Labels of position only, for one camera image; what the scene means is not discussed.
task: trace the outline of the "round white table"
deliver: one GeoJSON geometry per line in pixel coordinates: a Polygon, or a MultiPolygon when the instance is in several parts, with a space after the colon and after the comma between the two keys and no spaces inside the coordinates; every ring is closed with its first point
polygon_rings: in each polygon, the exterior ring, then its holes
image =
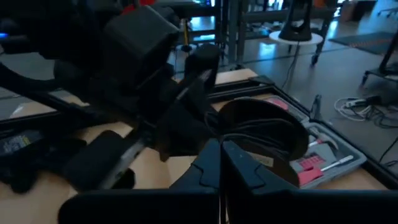
{"type": "Polygon", "coordinates": [[[291,41],[291,40],[284,40],[284,39],[279,38],[279,34],[280,34],[280,31],[272,32],[272,33],[269,34],[269,38],[271,40],[274,40],[274,41],[280,43],[280,44],[287,44],[287,45],[295,45],[296,46],[296,50],[295,50],[295,53],[294,53],[294,58],[293,58],[293,62],[291,64],[290,71],[288,72],[286,81],[282,85],[282,88],[281,88],[281,89],[283,89],[284,85],[288,82],[288,80],[291,80],[293,75],[294,75],[294,70],[296,68],[296,63],[297,63],[297,57],[299,56],[299,52],[300,52],[300,46],[319,44],[320,42],[323,41],[323,37],[318,35],[318,34],[311,34],[311,36],[312,36],[311,40],[308,40],[308,41],[291,41]]]}

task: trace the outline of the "black metal frame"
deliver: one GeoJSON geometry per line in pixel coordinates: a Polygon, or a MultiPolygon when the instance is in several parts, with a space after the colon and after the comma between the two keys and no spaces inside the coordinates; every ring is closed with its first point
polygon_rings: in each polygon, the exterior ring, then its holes
{"type": "Polygon", "coordinates": [[[396,45],[398,44],[398,30],[395,33],[394,37],[391,40],[390,46],[387,49],[386,54],[383,57],[378,68],[372,70],[366,70],[364,76],[362,77],[362,85],[366,83],[369,78],[369,75],[376,75],[381,78],[385,78],[387,80],[398,82],[398,78],[392,78],[392,76],[398,75],[398,63],[394,62],[387,66],[388,62],[390,61],[392,53],[394,53],[396,49],[396,45]]]}
{"type": "MultiPolygon", "coordinates": [[[[294,100],[288,94],[283,92],[280,88],[274,85],[274,82],[266,77],[254,77],[248,80],[224,83],[216,85],[213,91],[208,95],[208,99],[212,103],[219,103],[222,101],[233,100],[235,98],[244,96],[256,96],[261,94],[273,94],[283,98],[285,101],[298,108],[301,112],[305,113],[310,117],[311,111],[301,105],[299,102],[294,100]]],[[[51,129],[59,128],[60,125],[63,127],[68,126],[69,119],[68,115],[59,111],[25,116],[22,118],[13,118],[0,121],[0,134],[1,131],[7,131],[8,129],[51,129]]],[[[337,136],[341,137],[343,140],[348,142],[350,145],[359,149],[367,158],[367,162],[362,165],[362,168],[374,176],[380,183],[385,185],[388,189],[398,189],[398,179],[397,177],[389,171],[386,167],[380,165],[373,156],[365,152],[359,146],[351,142],[346,136],[338,132],[334,127],[330,126],[328,123],[319,120],[312,119],[311,122],[317,122],[326,126],[330,131],[334,132],[337,136]]],[[[106,123],[103,120],[93,119],[91,122],[83,123],[79,128],[85,128],[89,126],[99,125],[106,123]]]]}
{"type": "MultiPolygon", "coordinates": [[[[215,28],[210,30],[190,30],[189,43],[200,44],[205,42],[221,43],[224,39],[224,33],[221,31],[221,3],[222,0],[216,0],[214,6],[207,6],[203,3],[195,2],[158,2],[155,5],[169,6],[181,19],[189,19],[193,17],[215,17],[215,28]],[[215,38],[211,40],[196,40],[201,35],[214,34],[215,38]]],[[[184,44],[184,34],[180,33],[177,45],[184,44]]]]}
{"type": "Polygon", "coordinates": [[[97,113],[90,106],[67,103],[52,95],[42,96],[43,98],[40,99],[29,98],[31,100],[36,99],[36,102],[56,110],[49,113],[0,120],[0,139],[8,136],[9,133],[26,129],[37,129],[52,134],[54,134],[52,130],[59,130],[60,134],[66,134],[83,128],[115,122],[115,120],[97,113]]]}

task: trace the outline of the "metal rod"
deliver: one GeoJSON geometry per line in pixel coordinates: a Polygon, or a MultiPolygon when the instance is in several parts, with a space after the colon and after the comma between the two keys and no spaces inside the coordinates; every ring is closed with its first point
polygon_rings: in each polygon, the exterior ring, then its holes
{"type": "MultiPolygon", "coordinates": [[[[311,19],[329,19],[334,15],[335,8],[317,8],[311,12],[311,19]]],[[[243,19],[247,23],[254,22],[274,22],[284,21],[289,13],[288,10],[266,11],[266,12],[249,12],[243,15],[243,19]]],[[[304,10],[296,10],[293,14],[293,20],[303,19],[305,15],[304,10]]]]}
{"type": "Polygon", "coordinates": [[[388,63],[388,61],[390,61],[390,57],[391,57],[392,53],[395,51],[397,43],[398,43],[398,30],[397,30],[396,34],[394,35],[394,37],[392,38],[390,46],[388,47],[388,50],[387,50],[385,56],[383,57],[383,60],[380,63],[380,66],[379,66],[380,72],[383,73],[386,71],[387,63],[388,63]]]}
{"type": "Polygon", "coordinates": [[[326,37],[326,35],[328,33],[329,26],[330,26],[330,23],[331,23],[332,19],[333,19],[333,16],[331,16],[329,19],[323,20],[323,22],[322,22],[322,28],[321,28],[319,34],[323,37],[323,40],[322,40],[322,42],[317,44],[317,49],[315,51],[315,55],[320,55],[321,54],[321,51],[322,51],[322,48],[323,48],[323,44],[325,44],[325,39],[326,39],[325,37],[326,37]]]}
{"type": "Polygon", "coordinates": [[[125,171],[128,170],[131,163],[136,159],[137,155],[146,148],[145,140],[139,138],[132,144],[126,152],[120,157],[118,163],[108,173],[100,183],[100,189],[111,189],[113,185],[123,176],[125,171]]]}
{"type": "Polygon", "coordinates": [[[229,13],[229,0],[224,0],[222,1],[222,7],[221,7],[221,13],[222,13],[222,18],[221,18],[221,33],[222,33],[222,46],[221,48],[224,50],[226,47],[226,40],[227,40],[227,35],[228,35],[228,13],[229,13]]]}
{"type": "MultiPolygon", "coordinates": [[[[249,1],[241,1],[241,8],[239,9],[239,15],[244,17],[244,15],[249,10],[249,1]]],[[[244,55],[244,43],[246,40],[246,29],[247,23],[244,19],[239,20],[239,32],[238,32],[238,46],[236,47],[236,63],[242,65],[243,55],[244,55]]]]}
{"type": "Polygon", "coordinates": [[[229,2],[229,26],[228,26],[228,62],[236,61],[236,34],[238,32],[238,0],[229,2]]]}
{"type": "Polygon", "coordinates": [[[214,26],[215,26],[215,31],[216,31],[215,39],[216,39],[216,44],[220,44],[220,40],[223,39],[222,38],[223,33],[222,33],[222,28],[221,28],[221,26],[222,26],[222,24],[221,24],[221,19],[222,19],[222,17],[221,17],[221,0],[215,1],[215,7],[217,9],[219,9],[218,12],[216,13],[216,15],[214,15],[214,18],[215,18],[214,26]]]}

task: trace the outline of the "desk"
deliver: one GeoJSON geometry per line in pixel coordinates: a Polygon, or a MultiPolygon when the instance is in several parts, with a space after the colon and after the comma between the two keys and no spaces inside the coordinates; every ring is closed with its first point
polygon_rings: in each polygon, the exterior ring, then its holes
{"type": "MultiPolygon", "coordinates": [[[[245,80],[255,77],[251,70],[238,70],[220,73],[217,83],[226,83],[245,80]]],[[[65,100],[81,103],[74,96],[65,100]]],[[[220,109],[226,102],[213,105],[220,109]]],[[[45,113],[51,108],[36,102],[26,103],[18,107],[12,117],[27,116],[30,114],[45,113]]],[[[77,134],[90,142],[104,130],[113,130],[125,136],[131,128],[123,123],[105,124],[79,131],[77,134]]],[[[159,161],[159,154],[153,149],[145,149],[131,164],[130,168],[136,173],[135,189],[161,189],[169,187],[190,166],[194,156],[171,157],[167,162],[159,161]]],[[[337,180],[323,184],[320,189],[386,189],[374,177],[363,169],[358,169],[337,180]]],[[[0,183],[0,223],[30,223],[49,224],[57,223],[58,209],[64,201],[74,196],[69,184],[56,175],[43,172],[34,188],[24,195],[14,194],[10,188],[0,183]]]]}

